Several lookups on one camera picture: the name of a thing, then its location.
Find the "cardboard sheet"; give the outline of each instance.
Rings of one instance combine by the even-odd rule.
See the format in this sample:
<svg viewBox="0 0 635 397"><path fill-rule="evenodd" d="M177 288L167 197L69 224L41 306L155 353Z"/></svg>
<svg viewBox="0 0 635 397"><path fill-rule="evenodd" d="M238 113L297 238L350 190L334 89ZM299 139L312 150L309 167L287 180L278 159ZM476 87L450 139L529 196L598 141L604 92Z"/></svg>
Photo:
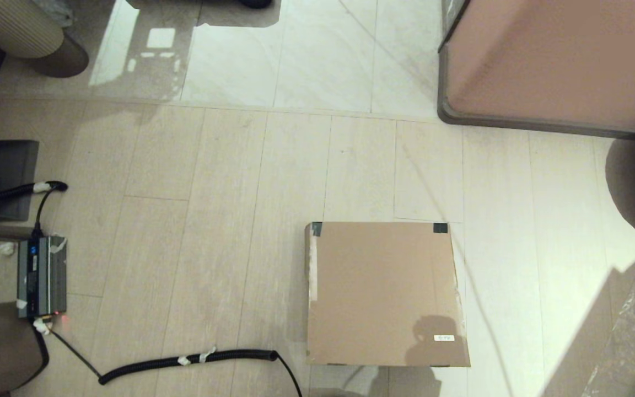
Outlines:
<svg viewBox="0 0 635 397"><path fill-rule="evenodd" d="M447 224L311 223L308 362L469 367Z"/></svg>

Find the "wooden floor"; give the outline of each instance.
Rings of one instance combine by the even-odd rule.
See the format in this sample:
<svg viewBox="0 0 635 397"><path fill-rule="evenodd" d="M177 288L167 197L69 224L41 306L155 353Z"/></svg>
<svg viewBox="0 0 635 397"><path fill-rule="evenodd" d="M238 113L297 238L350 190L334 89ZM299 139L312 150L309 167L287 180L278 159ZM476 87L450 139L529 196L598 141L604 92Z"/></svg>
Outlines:
<svg viewBox="0 0 635 397"><path fill-rule="evenodd" d="M12 138L40 141L37 180L71 186L43 216L70 239L68 313L56 327L101 372L257 347L279 350L313 397L578 397L635 281L635 229L622 218L635 219L635 143L0 98L0 139ZM323 219L451 223L471 369L305 364L302 230ZM15 260L0 255L0 302L14 299ZM15 396L294 394L279 364L249 361L101 387L46 342L51 364Z"/></svg>

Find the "ribbed cylinder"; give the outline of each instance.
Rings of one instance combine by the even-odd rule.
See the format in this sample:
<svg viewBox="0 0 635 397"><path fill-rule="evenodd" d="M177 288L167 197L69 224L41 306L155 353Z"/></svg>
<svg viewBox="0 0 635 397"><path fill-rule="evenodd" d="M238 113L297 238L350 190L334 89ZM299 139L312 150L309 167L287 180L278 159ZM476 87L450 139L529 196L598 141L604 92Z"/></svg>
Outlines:
<svg viewBox="0 0 635 397"><path fill-rule="evenodd" d="M58 50L63 30L31 0L0 0L0 48L20 58Z"/></svg>

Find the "black tape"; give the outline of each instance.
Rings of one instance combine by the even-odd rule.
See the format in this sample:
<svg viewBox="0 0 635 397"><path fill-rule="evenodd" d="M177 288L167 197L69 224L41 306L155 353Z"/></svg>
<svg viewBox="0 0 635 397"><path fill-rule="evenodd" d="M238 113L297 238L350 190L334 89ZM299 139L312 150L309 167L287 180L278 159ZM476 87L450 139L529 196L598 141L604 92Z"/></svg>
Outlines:
<svg viewBox="0 0 635 397"><path fill-rule="evenodd" d="M433 223L433 233L447 233L448 224L446 223Z"/></svg>
<svg viewBox="0 0 635 397"><path fill-rule="evenodd" d="M320 232L322 232L322 222L313 222L311 228L313 229L313 236L319 237Z"/></svg>

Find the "marble floor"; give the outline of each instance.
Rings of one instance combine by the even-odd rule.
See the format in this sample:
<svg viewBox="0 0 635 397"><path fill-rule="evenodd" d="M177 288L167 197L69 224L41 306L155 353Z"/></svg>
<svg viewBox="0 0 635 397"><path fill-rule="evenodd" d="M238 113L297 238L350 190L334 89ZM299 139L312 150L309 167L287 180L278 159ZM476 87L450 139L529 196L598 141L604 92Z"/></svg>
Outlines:
<svg viewBox="0 0 635 397"><path fill-rule="evenodd" d="M71 186L42 218L70 239L56 327L100 371L216 344L279 350L312 397L582 394L635 282L635 143L439 121L426 2L73 3L93 67L53 80L8 60L0 139L37 140L36 179ZM398 219L451 224L472 367L305 364L303 227ZM295 393L263 362L101 387L46 343L13 395Z"/></svg>
<svg viewBox="0 0 635 397"><path fill-rule="evenodd" d="M436 117L440 2L70 3L91 67L61 80L8 58L0 94Z"/></svg>

